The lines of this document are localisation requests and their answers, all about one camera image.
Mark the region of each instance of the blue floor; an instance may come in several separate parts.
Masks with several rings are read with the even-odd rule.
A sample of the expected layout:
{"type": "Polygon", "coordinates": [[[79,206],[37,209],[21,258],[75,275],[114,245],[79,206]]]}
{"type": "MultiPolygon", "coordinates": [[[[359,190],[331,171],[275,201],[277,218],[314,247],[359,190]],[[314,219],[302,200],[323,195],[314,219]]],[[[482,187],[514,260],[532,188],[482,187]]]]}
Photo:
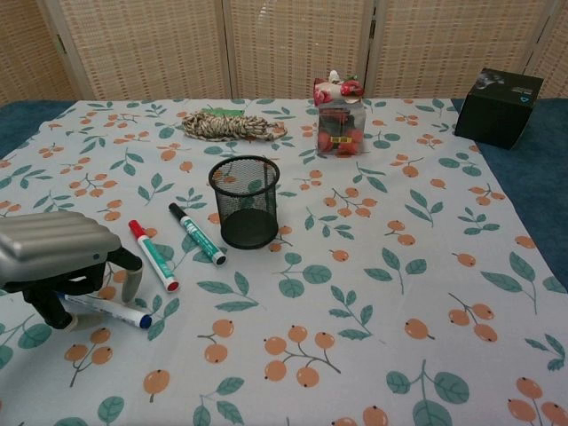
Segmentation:
{"type": "MultiPolygon", "coordinates": [[[[0,108],[0,158],[55,118],[72,101],[20,101],[0,108]]],[[[455,100],[458,110],[462,100],[455,100]]],[[[479,145],[552,272],[568,286],[568,99],[536,103],[510,151],[479,145]]]]}

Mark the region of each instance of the woven screen panel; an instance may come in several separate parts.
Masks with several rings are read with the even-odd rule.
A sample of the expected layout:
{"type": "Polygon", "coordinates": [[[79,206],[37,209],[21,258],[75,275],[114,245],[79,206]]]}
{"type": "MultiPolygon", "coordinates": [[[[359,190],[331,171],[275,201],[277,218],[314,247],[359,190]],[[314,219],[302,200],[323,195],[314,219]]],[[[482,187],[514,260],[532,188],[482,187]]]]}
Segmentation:
{"type": "Polygon", "coordinates": [[[211,0],[60,0],[96,99],[226,98],[211,0]]]}
{"type": "Polygon", "coordinates": [[[228,0],[233,93],[243,98],[310,98],[315,77],[363,73],[372,2],[228,0]],[[366,45],[361,46],[365,37],[366,45]]]}
{"type": "Polygon", "coordinates": [[[367,91],[393,98],[464,97],[483,67],[519,72],[546,3],[385,1],[383,32],[375,35],[382,42],[371,51],[377,72],[367,76],[367,91]]]}
{"type": "Polygon", "coordinates": [[[540,96],[568,98],[568,3],[565,3],[560,11],[560,16],[546,43],[533,72],[538,77],[544,78],[540,96]]]}
{"type": "Polygon", "coordinates": [[[75,97],[36,0],[0,1],[0,64],[0,105],[75,97]]]}

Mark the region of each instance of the pen holder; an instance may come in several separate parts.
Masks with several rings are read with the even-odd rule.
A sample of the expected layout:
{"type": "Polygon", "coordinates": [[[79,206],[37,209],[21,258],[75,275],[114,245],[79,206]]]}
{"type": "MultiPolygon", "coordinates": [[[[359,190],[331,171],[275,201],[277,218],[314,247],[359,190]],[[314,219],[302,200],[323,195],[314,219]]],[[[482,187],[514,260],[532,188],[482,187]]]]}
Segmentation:
{"type": "Polygon", "coordinates": [[[274,239],[278,166],[264,157],[243,155],[218,163],[209,173],[215,190],[221,236],[237,249],[259,249],[274,239]]]}

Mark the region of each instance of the black box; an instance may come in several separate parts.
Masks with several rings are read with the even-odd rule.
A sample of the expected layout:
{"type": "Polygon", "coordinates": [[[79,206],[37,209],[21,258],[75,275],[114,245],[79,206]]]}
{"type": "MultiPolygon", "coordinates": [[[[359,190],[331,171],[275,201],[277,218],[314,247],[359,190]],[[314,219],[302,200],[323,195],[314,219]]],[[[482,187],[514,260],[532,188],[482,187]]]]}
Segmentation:
{"type": "Polygon", "coordinates": [[[510,149],[533,111],[542,79],[483,68],[461,108],[455,135],[510,149]]]}

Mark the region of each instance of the floral tablecloth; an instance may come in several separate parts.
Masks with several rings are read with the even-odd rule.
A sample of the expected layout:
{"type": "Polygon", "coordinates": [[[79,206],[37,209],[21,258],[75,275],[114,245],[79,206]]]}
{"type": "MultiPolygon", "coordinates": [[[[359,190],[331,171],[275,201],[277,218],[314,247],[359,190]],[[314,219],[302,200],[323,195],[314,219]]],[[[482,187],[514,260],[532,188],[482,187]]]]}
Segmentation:
{"type": "MultiPolygon", "coordinates": [[[[148,330],[51,330],[2,293],[0,424],[568,424],[568,295],[453,136],[450,101],[365,105],[351,158],[314,151],[307,100],[175,99],[77,102],[0,161],[0,216],[80,211],[141,255],[135,218],[181,282],[166,294],[146,264],[132,305],[148,330]],[[288,134],[186,138],[182,117],[202,108],[288,134]],[[280,231],[216,268],[167,206],[225,247],[207,175],[238,154],[279,165],[280,231]]],[[[118,299],[123,278],[107,269],[98,296],[118,299]]]]}

